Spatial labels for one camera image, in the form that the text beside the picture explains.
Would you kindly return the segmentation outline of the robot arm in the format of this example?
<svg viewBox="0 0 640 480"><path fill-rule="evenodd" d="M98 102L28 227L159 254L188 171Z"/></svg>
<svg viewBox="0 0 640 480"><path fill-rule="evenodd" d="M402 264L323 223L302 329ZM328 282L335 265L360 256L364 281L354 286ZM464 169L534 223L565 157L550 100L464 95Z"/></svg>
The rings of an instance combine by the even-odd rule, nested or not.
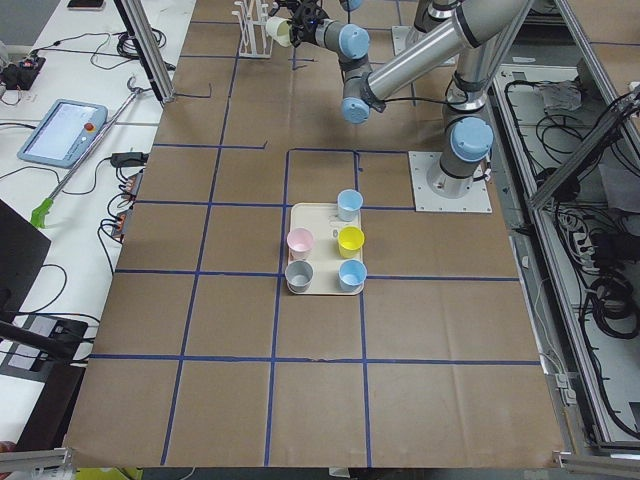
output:
<svg viewBox="0 0 640 480"><path fill-rule="evenodd" d="M392 95L455 57L456 68L444 94L443 112L459 121L486 104L498 61L512 44L530 9L529 1L420 1L405 48L381 67L368 60L368 44L354 37L363 29L345 25L337 53L344 73L342 115L352 124L383 112Z"/></svg>
<svg viewBox="0 0 640 480"><path fill-rule="evenodd" d="M320 1L273 1L266 30L283 47L308 43L335 53L344 74L369 61L368 32L332 19Z"/></svg>

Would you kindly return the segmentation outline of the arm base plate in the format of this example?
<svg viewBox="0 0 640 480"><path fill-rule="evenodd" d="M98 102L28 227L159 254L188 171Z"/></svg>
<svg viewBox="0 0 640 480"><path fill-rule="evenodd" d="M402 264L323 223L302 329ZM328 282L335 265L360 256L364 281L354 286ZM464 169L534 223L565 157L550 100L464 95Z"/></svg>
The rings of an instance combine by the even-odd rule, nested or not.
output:
<svg viewBox="0 0 640 480"><path fill-rule="evenodd" d="M409 151L414 206L422 213L491 214L487 182L480 166L465 179L448 176L440 152Z"/></svg>
<svg viewBox="0 0 640 480"><path fill-rule="evenodd" d="M410 27L396 27L392 37L395 56L390 64L402 71L429 70L456 55L457 36L447 25L427 33Z"/></svg>

